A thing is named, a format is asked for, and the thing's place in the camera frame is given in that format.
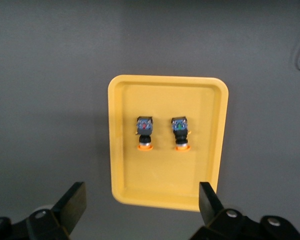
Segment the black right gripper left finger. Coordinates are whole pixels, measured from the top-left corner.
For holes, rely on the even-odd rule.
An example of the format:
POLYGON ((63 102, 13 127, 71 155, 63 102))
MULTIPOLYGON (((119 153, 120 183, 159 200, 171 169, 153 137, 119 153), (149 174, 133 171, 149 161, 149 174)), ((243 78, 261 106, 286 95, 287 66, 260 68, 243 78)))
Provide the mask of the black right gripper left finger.
POLYGON ((27 218, 29 239, 69 240, 86 207, 86 184, 75 182, 52 208, 39 209, 27 218))

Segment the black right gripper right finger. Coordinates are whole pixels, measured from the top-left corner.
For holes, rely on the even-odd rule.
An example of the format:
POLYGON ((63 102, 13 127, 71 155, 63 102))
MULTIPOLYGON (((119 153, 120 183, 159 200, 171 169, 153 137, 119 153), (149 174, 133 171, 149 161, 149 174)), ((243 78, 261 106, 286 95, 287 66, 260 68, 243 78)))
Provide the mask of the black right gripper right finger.
POLYGON ((199 183, 199 211, 204 226, 192 240, 237 240, 245 222, 236 209, 224 208, 209 182, 199 183))

